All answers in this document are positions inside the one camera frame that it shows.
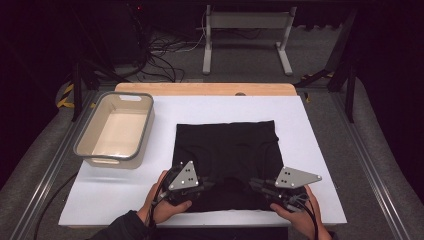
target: sleeve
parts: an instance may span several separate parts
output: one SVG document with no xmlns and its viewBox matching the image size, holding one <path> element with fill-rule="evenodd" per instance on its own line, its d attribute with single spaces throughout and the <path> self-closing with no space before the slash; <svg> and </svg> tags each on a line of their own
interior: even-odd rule
<svg viewBox="0 0 424 240">
<path fill-rule="evenodd" d="M 107 228 L 100 230 L 90 239 L 140 240 L 148 236 L 149 228 L 137 216 L 136 211 L 129 211 L 125 215 L 115 219 Z"/>
<path fill-rule="evenodd" d="M 336 232 L 328 231 L 328 233 L 330 233 L 332 240 L 339 240 L 339 237 L 337 236 Z"/>
</svg>

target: person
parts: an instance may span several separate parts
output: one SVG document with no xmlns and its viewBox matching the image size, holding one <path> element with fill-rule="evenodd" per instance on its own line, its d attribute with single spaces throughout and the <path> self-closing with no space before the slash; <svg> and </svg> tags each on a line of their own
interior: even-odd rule
<svg viewBox="0 0 424 240">
<path fill-rule="evenodd" d="M 160 175 L 158 181 L 153 184 L 150 189 L 144 205 L 138 211 L 129 211 L 128 213 L 118 217 L 113 221 L 107 228 L 104 228 L 92 236 L 91 240 L 103 240 L 103 239 L 154 239 L 155 228 L 149 227 L 149 213 L 150 207 L 153 202 L 153 198 L 159 185 L 166 175 L 166 171 L 163 171 Z M 315 213 L 316 222 L 318 226 L 318 239 L 319 240 L 328 240 L 332 239 L 332 236 L 324 227 L 321 221 L 321 212 L 319 208 L 318 201 L 314 194 L 312 193 L 309 186 L 305 186 L 306 192 L 309 196 L 309 201 L 306 203 L 306 206 Z M 172 216 L 185 212 L 192 205 L 191 201 L 183 202 L 177 206 L 173 206 L 167 201 L 161 201 L 154 209 L 153 219 L 155 224 L 163 223 L 170 219 Z M 287 219 L 291 222 L 294 229 L 299 231 L 301 234 L 306 236 L 310 240 L 315 238 L 315 228 L 314 223 L 311 217 L 306 211 L 290 213 L 278 204 L 272 203 L 270 208 L 275 211 L 278 216 Z M 187 236 L 178 239 L 191 239 Z"/>
</svg>

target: wooden edge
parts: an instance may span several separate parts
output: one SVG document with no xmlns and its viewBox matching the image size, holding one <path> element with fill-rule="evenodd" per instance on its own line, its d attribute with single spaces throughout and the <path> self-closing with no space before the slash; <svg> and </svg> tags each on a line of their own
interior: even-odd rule
<svg viewBox="0 0 424 240">
<path fill-rule="evenodd" d="M 296 89 L 289 83 L 120 83 L 115 91 L 153 96 L 297 96 Z"/>
</svg>

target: metal rail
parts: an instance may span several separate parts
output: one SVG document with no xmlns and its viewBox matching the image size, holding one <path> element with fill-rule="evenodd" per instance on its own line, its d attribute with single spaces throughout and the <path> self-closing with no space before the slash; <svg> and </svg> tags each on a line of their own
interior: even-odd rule
<svg viewBox="0 0 424 240">
<path fill-rule="evenodd" d="M 331 97 L 336 105 L 336 109 L 340 114 L 343 124 L 348 130 L 352 142 L 356 146 L 359 162 L 374 191 L 377 201 L 381 207 L 381 210 L 383 211 L 383 214 L 386 217 L 387 223 L 389 224 L 389 227 L 393 232 L 393 236 L 399 240 L 411 239 L 402 220 L 399 217 L 399 214 L 396 211 L 396 208 L 393 204 L 393 201 L 390 197 L 390 193 L 387 190 L 386 185 L 381 180 L 377 169 L 373 164 L 372 158 L 368 154 L 368 150 L 365 147 L 361 136 L 359 135 L 355 125 L 349 122 L 349 119 L 345 114 L 344 104 L 340 93 L 331 93 Z"/>
<path fill-rule="evenodd" d="M 27 208 L 25 209 L 25 212 L 22 214 L 21 219 L 19 220 L 18 224 L 16 225 L 10 240 L 18 240 L 18 239 L 25 239 L 29 230 L 31 229 L 31 226 L 33 225 L 37 214 L 39 213 L 49 191 L 52 187 L 56 176 L 60 170 L 60 167 L 62 166 L 62 163 L 64 161 L 64 157 L 66 156 L 67 151 L 70 149 L 70 144 L 72 142 L 72 139 L 76 133 L 76 130 L 78 128 L 78 125 L 81 122 L 82 116 L 87 112 L 87 109 L 89 109 L 90 103 L 93 101 L 93 99 L 96 96 L 96 91 L 89 91 L 87 93 L 87 97 L 84 100 L 84 110 L 82 114 L 80 114 L 80 117 L 74 122 L 71 123 L 69 126 L 65 138 L 62 140 L 58 150 L 56 151 L 56 154 L 54 155 L 49 167 L 47 168 L 43 178 L 41 179 L 40 183 L 36 187 L 36 190 L 28 203 Z"/>
</svg>

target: rectangular container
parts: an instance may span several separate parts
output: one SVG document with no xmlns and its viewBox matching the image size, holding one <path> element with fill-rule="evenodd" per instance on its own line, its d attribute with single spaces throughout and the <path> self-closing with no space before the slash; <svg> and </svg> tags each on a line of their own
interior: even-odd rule
<svg viewBox="0 0 424 240">
<path fill-rule="evenodd" d="M 95 167 L 138 168 L 153 120 L 153 98 L 149 94 L 105 93 L 76 141 L 74 152 Z"/>
</svg>

